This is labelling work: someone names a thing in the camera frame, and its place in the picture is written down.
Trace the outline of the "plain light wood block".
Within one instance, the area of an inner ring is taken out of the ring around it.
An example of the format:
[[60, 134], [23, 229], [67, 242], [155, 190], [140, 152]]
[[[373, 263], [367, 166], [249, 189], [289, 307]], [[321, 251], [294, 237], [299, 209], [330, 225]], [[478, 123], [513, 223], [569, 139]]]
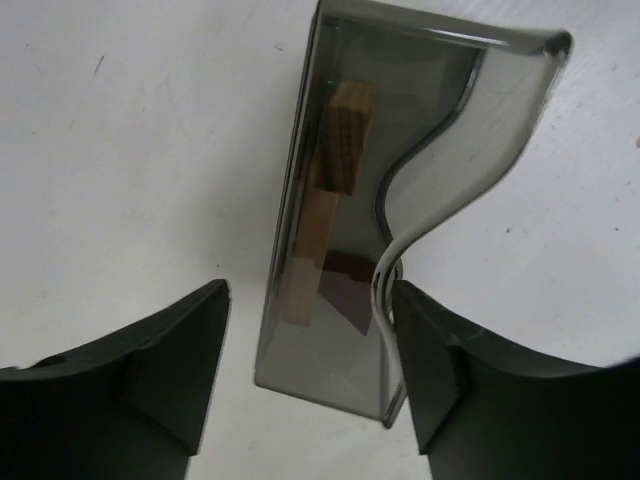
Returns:
[[339, 197], [315, 187], [305, 193], [290, 262], [285, 323], [307, 327], [311, 322]]

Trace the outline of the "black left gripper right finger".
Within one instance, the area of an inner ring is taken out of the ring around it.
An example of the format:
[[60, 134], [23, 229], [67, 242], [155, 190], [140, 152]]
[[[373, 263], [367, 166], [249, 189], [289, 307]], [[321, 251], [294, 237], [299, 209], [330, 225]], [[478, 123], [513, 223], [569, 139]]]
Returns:
[[435, 479], [635, 479], [639, 362], [547, 355], [392, 289], [419, 451]]

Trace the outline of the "dark red wood block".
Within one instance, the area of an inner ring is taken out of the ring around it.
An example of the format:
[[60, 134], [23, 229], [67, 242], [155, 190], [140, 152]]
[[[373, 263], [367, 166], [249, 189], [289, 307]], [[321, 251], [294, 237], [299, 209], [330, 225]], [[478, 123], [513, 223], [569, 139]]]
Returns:
[[375, 267], [365, 256], [329, 251], [320, 279], [319, 294], [363, 336], [372, 321], [370, 289]]

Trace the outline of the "striped light wood block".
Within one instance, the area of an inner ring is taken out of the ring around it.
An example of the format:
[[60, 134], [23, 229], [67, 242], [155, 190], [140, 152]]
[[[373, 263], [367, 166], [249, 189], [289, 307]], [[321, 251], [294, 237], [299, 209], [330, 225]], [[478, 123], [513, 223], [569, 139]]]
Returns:
[[351, 196], [364, 158], [373, 117], [374, 87], [366, 82], [342, 80], [323, 114], [319, 138], [316, 186]]

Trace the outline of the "smoky transparent plastic bin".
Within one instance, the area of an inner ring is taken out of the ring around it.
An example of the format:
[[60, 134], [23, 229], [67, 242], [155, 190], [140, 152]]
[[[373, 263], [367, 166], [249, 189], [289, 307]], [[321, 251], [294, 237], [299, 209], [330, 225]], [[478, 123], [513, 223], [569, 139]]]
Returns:
[[[394, 423], [406, 387], [391, 288], [412, 267], [406, 252], [510, 171], [572, 47], [563, 29], [508, 28], [376, 1], [317, 4], [275, 227], [257, 386]], [[319, 289], [307, 327], [283, 321], [302, 204], [318, 188], [323, 114], [345, 79], [374, 87], [373, 117], [355, 191], [339, 197], [327, 253], [376, 264], [367, 336]]]

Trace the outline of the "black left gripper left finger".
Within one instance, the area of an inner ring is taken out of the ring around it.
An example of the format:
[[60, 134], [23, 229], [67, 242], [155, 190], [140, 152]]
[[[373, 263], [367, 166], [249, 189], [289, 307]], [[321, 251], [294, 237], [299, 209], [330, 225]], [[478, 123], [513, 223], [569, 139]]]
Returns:
[[5, 479], [182, 479], [197, 455], [229, 309], [211, 281], [149, 317], [1, 372]]

